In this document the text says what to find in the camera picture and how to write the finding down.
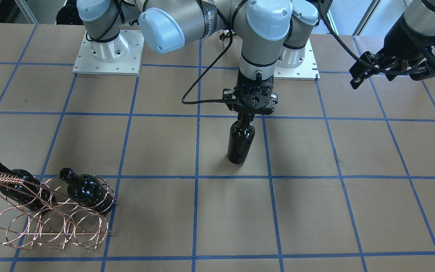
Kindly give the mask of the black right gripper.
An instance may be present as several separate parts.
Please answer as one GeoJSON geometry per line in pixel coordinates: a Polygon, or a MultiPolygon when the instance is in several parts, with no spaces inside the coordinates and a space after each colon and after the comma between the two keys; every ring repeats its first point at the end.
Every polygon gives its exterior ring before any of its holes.
{"type": "Polygon", "coordinates": [[[271,115],[278,104],[273,80],[273,76],[256,81],[238,74],[236,86],[223,90],[223,102],[229,110],[239,113],[240,122],[252,122],[254,114],[271,115]]]}

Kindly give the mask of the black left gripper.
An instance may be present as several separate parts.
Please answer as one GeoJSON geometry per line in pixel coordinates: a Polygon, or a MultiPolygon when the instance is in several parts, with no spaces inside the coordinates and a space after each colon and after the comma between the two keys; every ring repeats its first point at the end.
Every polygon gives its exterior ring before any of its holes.
{"type": "Polygon", "coordinates": [[[369,77],[385,70],[388,81],[407,73],[414,81],[435,77],[435,36],[425,36],[411,29],[403,17],[392,26],[377,53],[364,52],[349,72],[351,87],[356,90],[369,77]]]}

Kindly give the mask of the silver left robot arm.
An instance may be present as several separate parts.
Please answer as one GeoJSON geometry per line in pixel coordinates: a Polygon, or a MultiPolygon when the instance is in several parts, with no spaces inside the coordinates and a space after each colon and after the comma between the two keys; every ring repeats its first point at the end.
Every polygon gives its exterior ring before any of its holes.
{"type": "Polygon", "coordinates": [[[383,48],[357,56],[324,21],[331,35],[356,61],[349,69],[353,89],[383,73],[389,81],[406,75],[414,81],[435,77],[435,0],[413,0],[384,38],[383,48]]]}

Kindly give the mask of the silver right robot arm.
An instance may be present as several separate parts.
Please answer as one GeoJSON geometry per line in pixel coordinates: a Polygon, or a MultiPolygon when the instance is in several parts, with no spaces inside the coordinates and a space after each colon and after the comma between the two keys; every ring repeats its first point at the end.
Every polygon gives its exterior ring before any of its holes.
{"type": "Polygon", "coordinates": [[[242,38],[236,86],[221,99],[238,118],[271,115],[278,103],[273,72],[291,31],[291,0],[78,0],[86,28],[80,48],[88,73],[137,73],[144,43],[157,54],[219,30],[242,38]]]}

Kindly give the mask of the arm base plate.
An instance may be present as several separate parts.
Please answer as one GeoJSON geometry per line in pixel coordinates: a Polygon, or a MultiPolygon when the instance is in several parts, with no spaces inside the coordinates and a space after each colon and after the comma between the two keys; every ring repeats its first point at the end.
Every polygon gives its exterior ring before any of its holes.
{"type": "Polygon", "coordinates": [[[311,41],[308,39],[305,47],[301,49],[283,46],[273,76],[282,80],[319,80],[319,69],[311,41]]]}
{"type": "Polygon", "coordinates": [[[73,72],[76,74],[140,74],[144,37],[140,30],[121,30],[107,43],[91,42],[83,37],[73,72]]]}

